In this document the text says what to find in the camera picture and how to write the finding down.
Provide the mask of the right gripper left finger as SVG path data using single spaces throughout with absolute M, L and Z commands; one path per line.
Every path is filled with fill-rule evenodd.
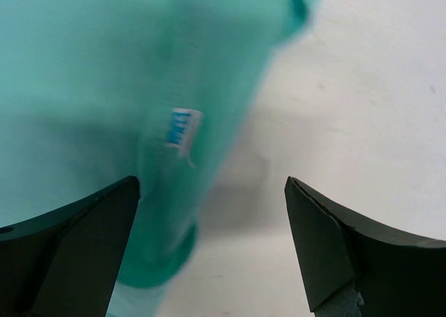
M 1 315 L 103 317 L 139 202 L 128 176 L 1 228 Z

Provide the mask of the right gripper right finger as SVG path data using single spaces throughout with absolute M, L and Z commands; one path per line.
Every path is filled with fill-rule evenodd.
M 286 208 L 315 316 L 444 316 L 445 242 L 392 228 L 290 177 Z

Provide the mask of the teal t shirt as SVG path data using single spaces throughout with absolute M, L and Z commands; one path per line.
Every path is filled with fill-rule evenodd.
M 275 50 L 315 0 L 1 0 L 1 223 L 136 176 L 109 316 L 154 316 Z

